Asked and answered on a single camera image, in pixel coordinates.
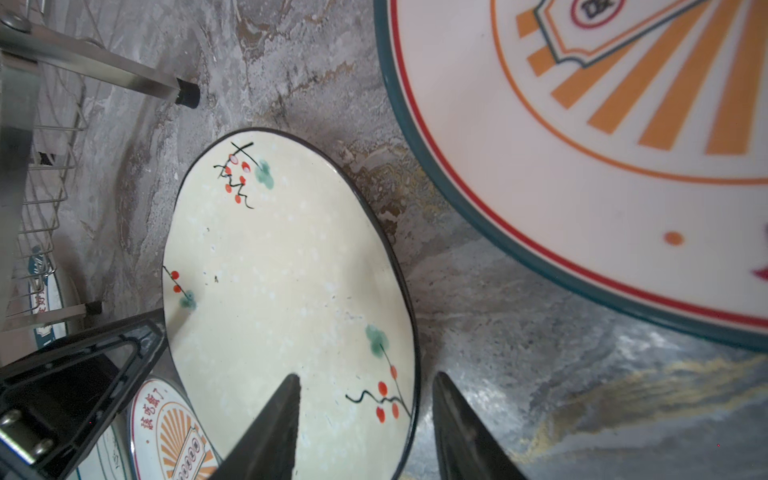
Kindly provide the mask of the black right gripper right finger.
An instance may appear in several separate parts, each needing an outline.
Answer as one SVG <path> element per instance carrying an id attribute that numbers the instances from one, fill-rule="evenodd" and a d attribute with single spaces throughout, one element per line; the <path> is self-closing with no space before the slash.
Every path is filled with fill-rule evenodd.
<path id="1" fill-rule="evenodd" d="M 445 372 L 432 385 L 441 479 L 526 479 Z"/>

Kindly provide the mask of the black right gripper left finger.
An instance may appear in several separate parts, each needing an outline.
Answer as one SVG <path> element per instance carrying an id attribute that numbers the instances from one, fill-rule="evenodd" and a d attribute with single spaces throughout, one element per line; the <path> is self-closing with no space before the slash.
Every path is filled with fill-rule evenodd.
<path id="1" fill-rule="evenodd" d="M 291 479 L 296 458 L 300 397 L 300 378 L 291 373 L 211 479 Z"/>

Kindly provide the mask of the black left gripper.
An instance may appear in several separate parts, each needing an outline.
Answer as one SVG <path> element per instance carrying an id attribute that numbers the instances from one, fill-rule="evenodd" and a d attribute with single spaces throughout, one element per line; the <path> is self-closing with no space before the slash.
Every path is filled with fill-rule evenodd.
<path id="1" fill-rule="evenodd" d="M 1 459 L 65 479 L 137 393 L 167 346 L 155 310 L 59 339 L 1 369 Z"/>

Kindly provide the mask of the cream plate with berry sprigs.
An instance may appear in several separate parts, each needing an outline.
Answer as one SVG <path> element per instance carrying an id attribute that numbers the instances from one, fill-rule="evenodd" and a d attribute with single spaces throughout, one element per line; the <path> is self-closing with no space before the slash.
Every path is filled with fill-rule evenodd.
<path id="1" fill-rule="evenodd" d="M 248 128 L 185 174 L 162 260 L 170 355 L 216 453 L 289 375 L 297 479 L 395 479 L 413 443 L 420 360 L 393 249 L 322 151 Z"/>

